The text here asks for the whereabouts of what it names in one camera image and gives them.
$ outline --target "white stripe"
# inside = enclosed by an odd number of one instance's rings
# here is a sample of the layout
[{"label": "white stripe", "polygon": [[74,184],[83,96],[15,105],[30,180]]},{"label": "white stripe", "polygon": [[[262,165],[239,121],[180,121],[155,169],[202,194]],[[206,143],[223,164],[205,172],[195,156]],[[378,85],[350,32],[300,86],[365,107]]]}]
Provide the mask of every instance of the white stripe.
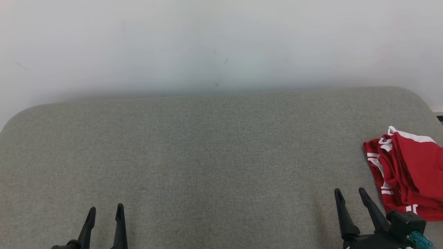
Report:
[{"label": "white stripe", "polygon": [[392,145],[391,144],[384,144],[382,146],[380,146],[382,149],[386,150],[387,152],[392,150]]},{"label": "white stripe", "polygon": [[380,154],[377,154],[377,153],[366,153],[366,155],[368,156],[368,157],[380,157]]},{"label": "white stripe", "polygon": [[382,191],[381,191],[381,194],[393,195],[394,192],[392,192],[392,191],[388,191],[388,190],[382,190]]},{"label": "white stripe", "polygon": [[[385,173],[383,172],[383,166],[380,164],[377,158],[368,158],[368,161],[372,162],[377,168],[380,170],[381,176],[383,177],[383,180],[385,179]],[[383,183],[383,187],[389,187],[392,188],[389,184],[386,182]]]},{"label": "white stripe", "polygon": [[380,138],[380,140],[378,141],[378,143],[379,144],[390,144],[391,142],[392,142],[392,139],[387,139],[387,140],[385,140],[386,138],[384,138],[384,137],[381,137]]},{"label": "white stripe", "polygon": [[417,214],[417,207],[418,207],[417,204],[412,205],[413,212],[414,212],[415,214]]},{"label": "white stripe", "polygon": [[405,137],[405,138],[412,139],[412,140],[414,140],[415,142],[419,142],[419,143],[423,143],[423,142],[432,142],[432,143],[435,143],[435,144],[436,144],[436,142],[435,142],[432,138],[430,138],[430,137],[428,137],[428,136],[417,136],[417,135],[410,134],[410,133],[407,133],[407,132],[397,131],[393,126],[389,126],[389,129],[388,129],[388,135],[392,136],[392,135],[394,135],[394,133],[396,133],[396,132],[397,132],[400,136]]}]

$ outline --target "folded red garment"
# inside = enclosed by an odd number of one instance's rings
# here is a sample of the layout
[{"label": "folded red garment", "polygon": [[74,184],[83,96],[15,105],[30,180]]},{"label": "folded red garment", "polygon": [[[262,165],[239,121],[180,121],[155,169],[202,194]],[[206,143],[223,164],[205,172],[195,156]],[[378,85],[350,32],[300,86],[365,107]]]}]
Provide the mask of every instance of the folded red garment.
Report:
[{"label": "folded red garment", "polygon": [[397,131],[363,144],[386,212],[443,220],[443,148],[428,136]]}]

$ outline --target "gray cushion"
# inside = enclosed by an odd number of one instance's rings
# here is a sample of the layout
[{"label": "gray cushion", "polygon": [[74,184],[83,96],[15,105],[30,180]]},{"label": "gray cushion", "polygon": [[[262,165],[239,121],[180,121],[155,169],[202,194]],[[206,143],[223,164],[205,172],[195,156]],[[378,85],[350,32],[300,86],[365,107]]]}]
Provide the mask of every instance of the gray cushion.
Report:
[{"label": "gray cushion", "polygon": [[[381,206],[362,144],[398,130],[443,144],[416,94],[355,88],[41,105],[0,133],[0,248],[75,239],[110,248],[119,202],[130,249],[341,248],[334,189],[372,233]],[[425,235],[443,247],[443,223]]]}]

